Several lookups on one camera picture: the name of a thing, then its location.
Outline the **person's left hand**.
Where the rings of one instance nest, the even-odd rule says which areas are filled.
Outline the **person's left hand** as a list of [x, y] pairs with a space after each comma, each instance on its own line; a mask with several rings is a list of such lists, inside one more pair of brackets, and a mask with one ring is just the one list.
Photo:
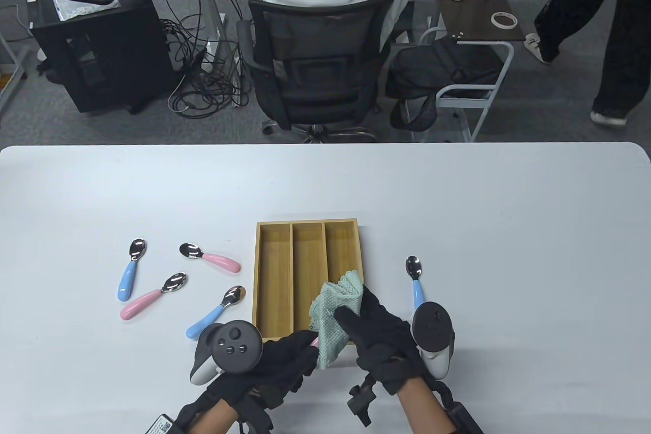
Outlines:
[[311, 330], [300, 330], [263, 344], [262, 356], [253, 369], [222, 373], [197, 400], [182, 408], [176, 423], [188, 428], [193, 420], [221, 400], [233, 409], [241, 406], [245, 397], [250, 397], [261, 409], [278, 408], [289, 392], [298, 392], [303, 378], [316, 368], [319, 350], [312, 343], [317, 336]]

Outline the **person's right hand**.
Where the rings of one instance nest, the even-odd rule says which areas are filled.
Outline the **person's right hand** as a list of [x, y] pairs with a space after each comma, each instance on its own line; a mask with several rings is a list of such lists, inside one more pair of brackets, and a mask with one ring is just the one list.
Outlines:
[[441, 386], [426, 369], [408, 322], [387, 311], [367, 286], [358, 313], [340, 306], [333, 317], [355, 344], [358, 366], [389, 395], [397, 394], [409, 379], [423, 379], [432, 391]]

